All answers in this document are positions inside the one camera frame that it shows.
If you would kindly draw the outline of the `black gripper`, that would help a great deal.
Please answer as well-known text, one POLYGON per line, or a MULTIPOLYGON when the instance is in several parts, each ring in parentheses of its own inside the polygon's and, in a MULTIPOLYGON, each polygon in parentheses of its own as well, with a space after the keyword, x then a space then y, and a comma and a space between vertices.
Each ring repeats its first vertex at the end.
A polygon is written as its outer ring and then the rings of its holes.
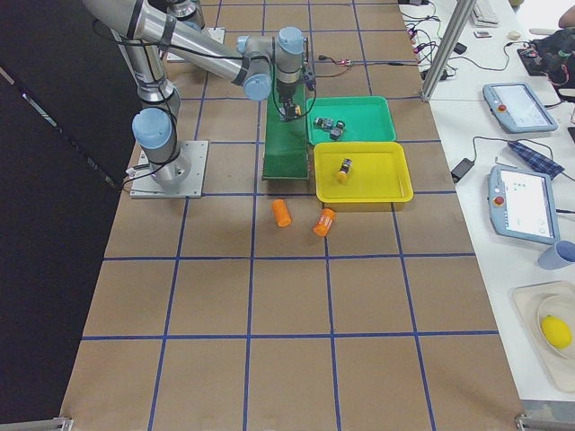
POLYGON ((286 72, 274 67, 274 107, 280 121, 294 121, 306 117, 314 106, 316 100, 316 76, 305 66, 300 66, 294 72, 286 72), (289 120, 286 116, 285 105, 295 103, 300 106, 301 115, 297 119, 289 120))

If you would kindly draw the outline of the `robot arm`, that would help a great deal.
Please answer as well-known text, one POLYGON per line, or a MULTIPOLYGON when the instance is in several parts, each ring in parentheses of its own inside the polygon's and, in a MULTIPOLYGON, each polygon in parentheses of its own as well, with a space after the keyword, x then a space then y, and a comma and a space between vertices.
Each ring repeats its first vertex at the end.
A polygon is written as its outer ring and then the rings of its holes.
POLYGON ((263 179, 307 179, 305 116, 311 108, 305 93, 314 89, 314 77, 306 69, 301 30, 284 27, 275 36, 246 36, 230 49, 147 1, 86 1, 84 6, 127 44, 174 53, 242 87, 248 99, 266 101, 263 179))

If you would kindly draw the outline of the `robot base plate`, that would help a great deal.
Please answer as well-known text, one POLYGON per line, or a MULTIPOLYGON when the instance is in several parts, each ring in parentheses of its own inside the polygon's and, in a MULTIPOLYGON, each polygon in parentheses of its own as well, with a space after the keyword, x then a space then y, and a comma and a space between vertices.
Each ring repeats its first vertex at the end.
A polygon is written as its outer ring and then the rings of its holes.
POLYGON ((150 165, 146 153, 139 151, 137 166, 129 178, 129 195, 132 198, 200 198, 203 191, 208 159, 208 141, 179 141, 179 156, 151 175, 155 165, 150 165))
MULTIPOLYGON (((211 39, 218 43, 224 43, 226 37, 226 29, 222 27, 208 28, 206 27, 201 31, 204 35, 209 36, 211 39)), ((168 63, 185 63, 187 59, 180 57, 172 52, 164 52, 163 59, 168 63)))

